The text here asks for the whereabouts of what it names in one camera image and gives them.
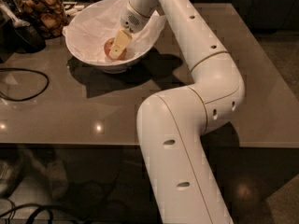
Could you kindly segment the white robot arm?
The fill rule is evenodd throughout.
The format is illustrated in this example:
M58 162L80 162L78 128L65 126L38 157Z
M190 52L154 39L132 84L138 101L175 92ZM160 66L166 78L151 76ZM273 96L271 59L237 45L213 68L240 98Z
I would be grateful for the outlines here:
M245 96L225 46L189 0L128 0L121 25L141 30L161 8L191 72L188 86L152 94L137 135L163 224L234 224L206 159L201 135L224 125Z

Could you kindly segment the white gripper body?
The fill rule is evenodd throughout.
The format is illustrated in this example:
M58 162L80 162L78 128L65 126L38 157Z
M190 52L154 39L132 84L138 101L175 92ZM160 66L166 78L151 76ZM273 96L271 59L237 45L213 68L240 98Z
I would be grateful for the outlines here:
M128 0L121 13L121 26L131 33L140 32L151 17L150 7Z

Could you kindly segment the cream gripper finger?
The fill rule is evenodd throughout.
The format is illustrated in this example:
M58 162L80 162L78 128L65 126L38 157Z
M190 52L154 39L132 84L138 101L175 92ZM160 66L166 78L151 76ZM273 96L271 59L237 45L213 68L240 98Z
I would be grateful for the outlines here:
M132 35L126 29L120 29L110 41L109 57L112 60L121 60L126 54L127 47L132 41Z

